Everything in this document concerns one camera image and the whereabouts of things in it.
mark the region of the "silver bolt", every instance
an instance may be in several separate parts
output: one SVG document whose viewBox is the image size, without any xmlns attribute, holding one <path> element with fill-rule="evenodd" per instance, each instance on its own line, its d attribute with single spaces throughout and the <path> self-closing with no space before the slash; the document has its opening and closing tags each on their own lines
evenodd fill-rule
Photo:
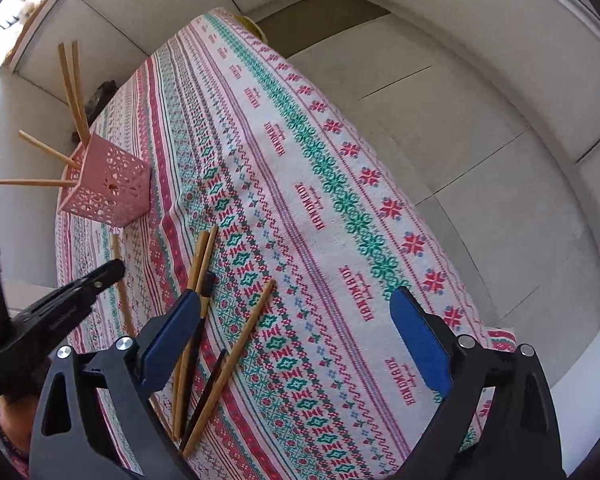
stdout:
<svg viewBox="0 0 600 480">
<path fill-rule="evenodd" d="M 473 348 L 475 346 L 475 339 L 470 335 L 462 334 L 460 337 L 458 337 L 458 344 L 462 348 Z"/>
<path fill-rule="evenodd" d="M 536 355 L 536 351 L 534 350 L 534 348 L 526 343 L 520 345 L 520 353 L 524 357 L 533 357 L 534 355 Z"/>
<path fill-rule="evenodd" d="M 69 357 L 69 355 L 71 355 L 71 347 L 70 346 L 61 346 L 58 349 L 58 357 L 61 359 L 66 359 L 67 357 Z"/>
<path fill-rule="evenodd" d="M 116 348 L 118 350 L 127 350 L 131 348 L 131 345 L 134 343 L 134 340 L 128 336 L 121 337 L 116 341 Z"/>
</svg>

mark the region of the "striped fabric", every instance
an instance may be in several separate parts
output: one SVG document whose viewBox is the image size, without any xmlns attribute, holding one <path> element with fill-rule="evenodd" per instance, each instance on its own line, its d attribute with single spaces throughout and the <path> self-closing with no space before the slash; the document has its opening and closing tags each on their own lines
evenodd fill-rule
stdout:
<svg viewBox="0 0 600 480">
<path fill-rule="evenodd" d="M 404 193 L 325 96 L 222 9 L 195 19 L 118 91 L 92 132 L 150 161 L 152 208 L 122 231 L 136 328 L 186 286 L 196 233 L 218 224 L 218 276 L 193 397 L 263 284 L 278 283 L 190 460 L 201 478 L 383 478 L 436 411 L 389 314 L 407 285 L 489 348 L 458 273 Z M 112 258 L 109 228 L 58 214 L 58 276 Z M 113 289 L 74 331 L 79 351 L 120 335 Z M 171 415 L 171 386 L 158 393 Z M 465 444 L 479 436 L 490 395 Z M 102 405 L 125 463 L 130 453 Z"/>
</svg>

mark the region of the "pink container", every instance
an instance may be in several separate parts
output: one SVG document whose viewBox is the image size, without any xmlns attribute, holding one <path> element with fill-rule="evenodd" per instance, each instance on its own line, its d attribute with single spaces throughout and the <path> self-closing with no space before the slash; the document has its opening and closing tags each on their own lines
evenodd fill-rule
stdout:
<svg viewBox="0 0 600 480">
<path fill-rule="evenodd" d="M 151 167 L 92 135 L 86 152 L 80 144 L 72 159 L 81 170 L 67 166 L 62 178 L 77 180 L 60 192 L 58 211 L 72 213 L 113 227 L 124 227 L 149 211 Z"/>
</svg>

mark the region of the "patterned tablecloth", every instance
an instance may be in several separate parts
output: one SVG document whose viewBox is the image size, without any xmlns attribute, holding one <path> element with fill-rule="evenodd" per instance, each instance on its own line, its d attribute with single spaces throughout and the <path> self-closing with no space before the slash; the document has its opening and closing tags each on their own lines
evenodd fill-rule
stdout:
<svg viewBox="0 0 600 480">
<path fill-rule="evenodd" d="M 392 323 L 388 298 L 399 285 L 456 332 L 512 347 L 511 334 L 480 322 L 453 265 L 355 127 L 224 10 L 198 17 L 151 56 L 91 131 L 153 167 L 151 211 L 122 231 L 136 328 L 170 307 L 186 286 L 196 233 L 219 225 L 196 399 L 263 283 L 278 282 L 190 461 L 202 478 L 396 471 L 440 402 Z M 61 284 L 112 258 L 110 231 L 58 214 Z M 110 289 L 71 343 L 109 347 L 121 323 Z M 170 418 L 171 382 L 158 398 Z M 489 404 L 486 392 L 466 443 Z M 137 468 L 115 418 L 109 425 Z"/>
</svg>

